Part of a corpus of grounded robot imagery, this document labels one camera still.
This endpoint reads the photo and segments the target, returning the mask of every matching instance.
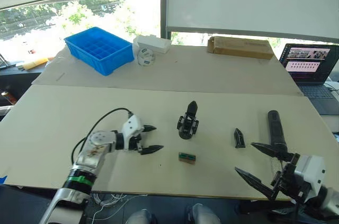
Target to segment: tabletop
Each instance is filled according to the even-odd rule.
[[[155,54],[149,67],[133,61],[102,76],[65,47],[33,84],[303,96],[276,57],[217,55],[192,46],[171,46],[166,54]]]
[[[192,100],[200,123],[197,134],[183,140],[176,123]],[[8,175],[6,184],[61,187],[74,145],[103,114],[121,106],[157,127],[145,135],[144,146],[164,148],[144,156],[108,154],[95,191],[262,199],[234,167],[271,182],[274,161],[250,146],[269,142],[269,110],[280,113],[289,151],[323,156],[325,185],[339,189],[338,143],[306,97],[48,85],[30,87],[0,123],[0,176]],[[126,120],[125,113],[112,114],[97,129],[120,130]],[[243,132],[246,148],[234,147],[235,128]],[[196,155],[196,164],[178,161],[179,152]]]

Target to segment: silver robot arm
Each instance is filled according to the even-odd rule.
[[[140,119],[132,115],[122,132],[97,131],[87,138],[62,188],[58,189],[39,224],[85,223],[83,212],[89,202],[92,186],[107,153],[129,149],[130,140],[144,130]]]

